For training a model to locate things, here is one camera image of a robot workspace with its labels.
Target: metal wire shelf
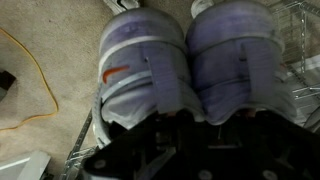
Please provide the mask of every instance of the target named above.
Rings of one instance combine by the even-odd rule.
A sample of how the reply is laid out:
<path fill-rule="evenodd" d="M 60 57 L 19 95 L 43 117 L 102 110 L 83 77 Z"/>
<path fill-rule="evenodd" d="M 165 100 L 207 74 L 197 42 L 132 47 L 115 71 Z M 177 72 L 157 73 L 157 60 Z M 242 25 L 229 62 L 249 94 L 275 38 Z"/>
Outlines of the metal wire shelf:
<path fill-rule="evenodd" d="M 298 111 L 295 123 L 303 126 L 320 105 L 320 79 L 311 80 L 310 69 L 306 68 L 310 58 L 320 54 L 320 8 L 297 0 L 278 3 L 271 9 L 286 45 L 283 60 L 295 78 L 292 84 Z"/>

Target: orange cord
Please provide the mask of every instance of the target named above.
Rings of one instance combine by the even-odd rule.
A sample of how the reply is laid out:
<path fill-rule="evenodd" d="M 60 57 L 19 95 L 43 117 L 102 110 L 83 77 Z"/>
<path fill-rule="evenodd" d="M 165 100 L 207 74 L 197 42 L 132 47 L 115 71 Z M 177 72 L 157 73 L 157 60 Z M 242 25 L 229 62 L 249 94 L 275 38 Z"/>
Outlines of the orange cord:
<path fill-rule="evenodd" d="M 115 74 L 117 72 L 121 72 L 121 71 L 124 71 L 124 70 L 127 70 L 129 69 L 129 66 L 122 66 L 122 67 L 116 67 L 116 68 L 112 68 L 112 69 L 108 69 L 106 70 L 103 75 L 102 75 L 102 81 L 107 84 L 107 78 L 112 75 L 112 74 Z"/>
<path fill-rule="evenodd" d="M 30 59 L 32 60 L 32 62 L 35 64 L 35 66 L 37 67 L 37 70 L 41 76 L 41 79 L 42 79 L 42 83 L 44 84 L 45 86 L 45 89 L 46 91 L 48 92 L 48 94 L 50 95 L 52 101 L 53 101 L 53 104 L 55 106 L 55 111 L 53 113 L 50 113 L 50 114 L 43 114 L 43 115 L 35 115 L 35 116 L 31 116 L 30 118 L 28 119 L 25 119 L 23 120 L 22 122 L 20 122 L 20 124 L 18 124 L 17 126 L 14 126 L 14 127 L 10 127 L 10 128 L 4 128 L 4 129 L 0 129 L 0 132 L 2 131 L 7 131 L 7 130 L 14 130 L 14 129 L 17 129 L 21 126 L 23 126 L 24 124 L 32 121 L 32 120 L 35 120 L 35 119 L 40 119 L 40 118 L 48 118 L 48 117 L 52 117 L 52 116 L 55 116 L 58 112 L 59 112 L 59 106 L 58 106 L 58 103 L 53 95 L 53 93 L 50 91 L 50 88 L 49 88 L 49 85 L 47 83 L 47 80 L 45 79 L 44 75 L 43 75 L 43 72 L 37 62 L 37 60 L 33 57 L 33 55 L 30 53 L 30 51 L 24 46 L 22 45 L 18 40 L 16 40 L 12 35 L 10 35 L 8 32 L 6 32 L 5 30 L 3 30 L 2 28 L 0 28 L 0 32 L 2 34 L 4 34 L 9 40 L 11 40 L 12 42 L 14 42 L 17 46 L 19 46 L 26 54 L 28 54 L 28 56 L 30 57 Z"/>

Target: metal bar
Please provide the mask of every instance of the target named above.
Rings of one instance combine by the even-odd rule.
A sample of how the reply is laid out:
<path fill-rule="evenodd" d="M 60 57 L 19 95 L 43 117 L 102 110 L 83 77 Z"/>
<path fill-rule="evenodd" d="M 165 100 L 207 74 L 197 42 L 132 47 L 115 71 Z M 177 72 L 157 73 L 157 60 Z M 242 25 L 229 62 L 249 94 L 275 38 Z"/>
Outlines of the metal bar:
<path fill-rule="evenodd" d="M 292 7 L 297 6 L 297 5 L 300 5 L 300 4 L 301 4 L 301 2 L 294 1 L 294 2 L 292 2 L 292 3 L 290 3 L 290 4 L 287 4 L 286 6 L 284 6 L 284 7 L 282 7 L 282 8 L 280 8 L 280 9 L 276 9 L 276 11 L 275 11 L 274 13 L 279 13 L 279 12 L 281 12 L 281 11 L 287 10 L 287 9 L 289 9 L 289 8 L 292 8 Z"/>
<path fill-rule="evenodd" d="M 87 155 L 83 155 L 83 156 L 73 157 L 73 158 L 69 159 L 69 162 L 72 162 L 72 161 L 77 160 L 77 159 L 85 158 L 85 157 L 88 157 L 88 156 Z"/>
<path fill-rule="evenodd" d="M 316 86 L 320 86 L 320 84 L 316 84 L 316 85 L 309 86 L 309 87 L 306 87 L 306 88 L 296 89 L 296 90 L 294 90 L 292 92 L 296 93 L 296 92 L 305 91 L 305 90 L 312 90 L 312 88 L 314 88 Z"/>
<path fill-rule="evenodd" d="M 298 80 L 299 83 L 301 83 L 303 86 L 305 87 L 310 87 L 308 85 L 308 83 L 306 82 L 305 78 L 303 76 L 301 76 L 291 65 L 287 66 L 288 70 L 291 71 L 293 73 L 293 75 L 296 77 L 296 79 Z M 317 101 L 318 104 L 320 104 L 320 96 L 319 94 L 314 94 L 313 95 L 315 100 Z"/>
<path fill-rule="evenodd" d="M 301 14 L 301 73 L 305 73 L 306 69 L 306 33 L 307 33 L 307 15 L 306 11 Z"/>
<path fill-rule="evenodd" d="M 90 152 L 90 151 L 92 151 L 92 149 L 94 149 L 95 147 L 90 147 L 90 148 L 87 148 L 87 149 L 83 149 L 83 150 L 81 150 L 81 151 L 78 151 L 78 152 L 75 152 L 75 153 L 73 153 L 73 155 L 76 155 L 76 154 L 79 154 L 79 153 L 87 153 L 87 152 Z"/>
<path fill-rule="evenodd" d="M 307 2 L 304 2 L 304 1 L 301 1 L 300 0 L 300 9 L 302 10 L 305 10 L 307 12 L 310 12 L 318 17 L 320 17 L 320 8 L 312 5 L 312 4 L 309 4 Z"/>
<path fill-rule="evenodd" d="M 305 96 L 295 96 L 295 100 L 302 99 L 302 98 L 307 98 L 307 97 L 311 97 L 311 96 L 318 95 L 318 94 L 320 94 L 320 92 L 308 94 L 308 95 L 305 95 Z"/>
<path fill-rule="evenodd" d="M 66 164 L 65 164 L 65 167 L 64 167 L 64 170 L 63 170 L 63 173 L 61 174 L 60 176 L 60 179 L 61 180 L 66 180 L 68 178 L 67 174 L 68 174 L 68 171 L 70 170 L 70 168 L 74 165 L 75 163 L 75 160 L 73 159 L 74 157 L 74 153 L 75 152 L 78 152 L 82 146 L 82 143 L 87 135 L 87 132 L 89 130 L 89 127 L 90 127 L 90 124 L 92 122 L 92 112 L 90 110 L 88 116 L 87 116 L 87 119 L 86 121 L 84 122 L 84 125 L 80 131 L 80 134 L 78 136 L 78 139 L 72 149 L 72 151 L 70 152 L 69 156 L 68 156 L 68 159 L 66 161 Z"/>

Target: floor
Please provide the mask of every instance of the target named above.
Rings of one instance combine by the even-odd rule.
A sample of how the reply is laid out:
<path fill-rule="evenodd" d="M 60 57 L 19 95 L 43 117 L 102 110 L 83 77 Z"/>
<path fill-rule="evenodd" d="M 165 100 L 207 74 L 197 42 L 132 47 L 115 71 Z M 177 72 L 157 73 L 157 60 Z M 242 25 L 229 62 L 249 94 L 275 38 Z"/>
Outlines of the floor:
<path fill-rule="evenodd" d="M 145 5 L 173 15 L 186 31 L 192 20 L 192 1 L 146 0 Z M 270 5 L 275 1 L 262 2 Z M 52 157 L 49 172 L 58 175 L 92 104 L 97 87 L 100 33 L 112 12 L 102 0 L 1 0 L 0 7 L 0 26 L 33 53 L 60 108 L 55 117 L 0 132 L 0 161 L 41 150 Z M 0 128 L 52 112 L 54 106 L 35 66 L 2 35 L 0 68 L 17 78 L 0 103 Z M 90 130 L 84 146 L 94 144 Z"/>

